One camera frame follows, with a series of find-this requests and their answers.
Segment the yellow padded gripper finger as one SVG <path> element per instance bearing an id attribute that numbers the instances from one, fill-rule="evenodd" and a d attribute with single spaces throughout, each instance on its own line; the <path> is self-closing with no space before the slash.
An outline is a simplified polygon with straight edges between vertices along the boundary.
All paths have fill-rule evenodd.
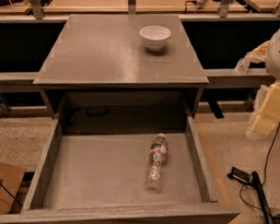
<path id="1" fill-rule="evenodd" d="M 270 135 L 280 124 L 280 81 L 270 86 L 261 85 L 253 103 L 253 113 L 246 136 L 259 140 Z"/>
<path id="2" fill-rule="evenodd" d="M 260 46 L 254 48 L 251 52 L 245 55 L 245 59 L 250 63 L 258 64 L 262 63 L 266 59 L 266 51 L 269 47 L 270 42 L 265 41 Z"/>

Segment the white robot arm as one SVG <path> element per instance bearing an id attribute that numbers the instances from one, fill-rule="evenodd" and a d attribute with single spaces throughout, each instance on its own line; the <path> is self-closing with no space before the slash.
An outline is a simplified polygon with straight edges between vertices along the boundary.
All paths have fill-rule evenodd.
<path id="1" fill-rule="evenodd" d="M 269 87 L 261 86 L 246 131 L 247 138 L 258 140 L 270 135 L 280 123 L 280 29 L 244 59 L 250 63 L 265 62 L 267 74 L 275 78 Z"/>

